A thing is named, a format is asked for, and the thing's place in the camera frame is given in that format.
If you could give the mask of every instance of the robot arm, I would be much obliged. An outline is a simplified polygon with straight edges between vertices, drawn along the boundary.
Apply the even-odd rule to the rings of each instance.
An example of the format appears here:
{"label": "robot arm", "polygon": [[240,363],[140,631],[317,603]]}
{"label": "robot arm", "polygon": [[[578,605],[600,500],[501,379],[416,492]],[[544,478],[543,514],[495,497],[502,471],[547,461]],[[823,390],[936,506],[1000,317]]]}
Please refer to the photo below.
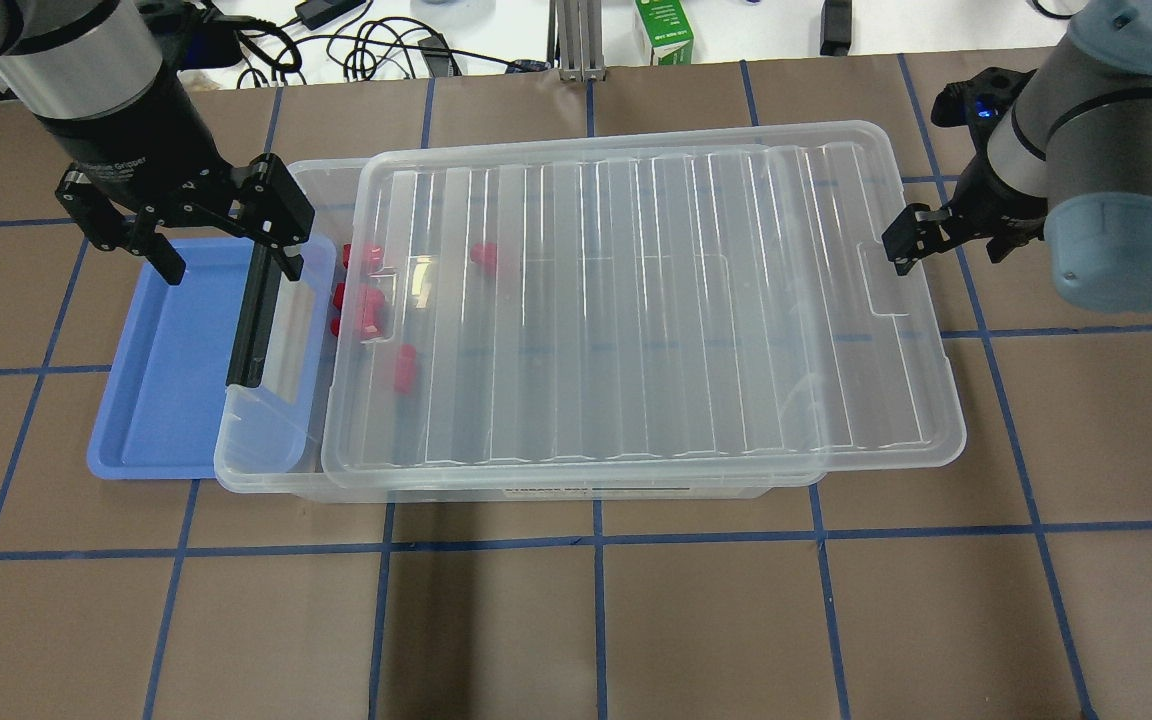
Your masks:
{"label": "robot arm", "polygon": [[220,157],[132,0],[0,0],[0,73],[74,159],[56,199],[96,249],[122,247],[177,285],[184,262],[160,225],[255,242],[229,382],[259,384],[279,278],[300,278],[314,222],[283,161]]}
{"label": "robot arm", "polygon": [[991,260],[1044,238],[1074,305],[1152,310],[1152,0],[1093,0],[1037,73],[988,68],[937,97],[977,156],[945,209],[911,205],[882,234],[900,274],[991,238]]}

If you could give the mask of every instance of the blue tray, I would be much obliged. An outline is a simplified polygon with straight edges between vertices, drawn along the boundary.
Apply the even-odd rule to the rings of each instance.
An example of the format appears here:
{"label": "blue tray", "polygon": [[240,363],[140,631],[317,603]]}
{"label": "blue tray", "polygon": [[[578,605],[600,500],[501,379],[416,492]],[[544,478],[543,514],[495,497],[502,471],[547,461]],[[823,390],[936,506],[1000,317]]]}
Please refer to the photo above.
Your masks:
{"label": "blue tray", "polygon": [[96,415],[88,468],[105,479],[214,477],[225,374],[250,240],[172,243],[185,262],[172,287],[145,265]]}

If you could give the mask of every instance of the blue joint cap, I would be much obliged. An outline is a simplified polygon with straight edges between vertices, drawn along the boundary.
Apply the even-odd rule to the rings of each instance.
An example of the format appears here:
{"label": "blue joint cap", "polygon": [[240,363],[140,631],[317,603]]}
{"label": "blue joint cap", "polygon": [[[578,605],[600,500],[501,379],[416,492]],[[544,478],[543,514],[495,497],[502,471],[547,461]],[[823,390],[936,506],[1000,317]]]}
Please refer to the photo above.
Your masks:
{"label": "blue joint cap", "polygon": [[1098,313],[1152,311],[1152,197],[1073,197],[1047,214],[1044,236],[1061,297]]}
{"label": "blue joint cap", "polygon": [[1152,76],[1152,0],[1092,0],[1070,20],[1069,38],[1102,63]]}

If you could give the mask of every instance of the green and white carton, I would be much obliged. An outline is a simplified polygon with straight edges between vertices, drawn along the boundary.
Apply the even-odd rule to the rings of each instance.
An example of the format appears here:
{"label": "green and white carton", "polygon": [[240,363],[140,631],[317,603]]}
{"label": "green and white carton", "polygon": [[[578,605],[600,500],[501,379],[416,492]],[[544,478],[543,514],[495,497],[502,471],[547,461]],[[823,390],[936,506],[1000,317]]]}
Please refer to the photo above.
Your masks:
{"label": "green and white carton", "polygon": [[635,6],[650,65],[690,65],[696,36],[682,12],[682,0],[635,0]]}

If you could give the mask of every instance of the plastic storage box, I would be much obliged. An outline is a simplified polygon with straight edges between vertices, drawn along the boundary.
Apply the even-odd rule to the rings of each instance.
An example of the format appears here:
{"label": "plastic storage box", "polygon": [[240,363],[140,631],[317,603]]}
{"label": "plastic storage box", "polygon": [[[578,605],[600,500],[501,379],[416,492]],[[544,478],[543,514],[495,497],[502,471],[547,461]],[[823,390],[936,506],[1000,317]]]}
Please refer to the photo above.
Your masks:
{"label": "plastic storage box", "polygon": [[401,501],[945,464],[965,430],[927,282],[879,241],[901,209],[862,122],[377,156],[323,469]]}

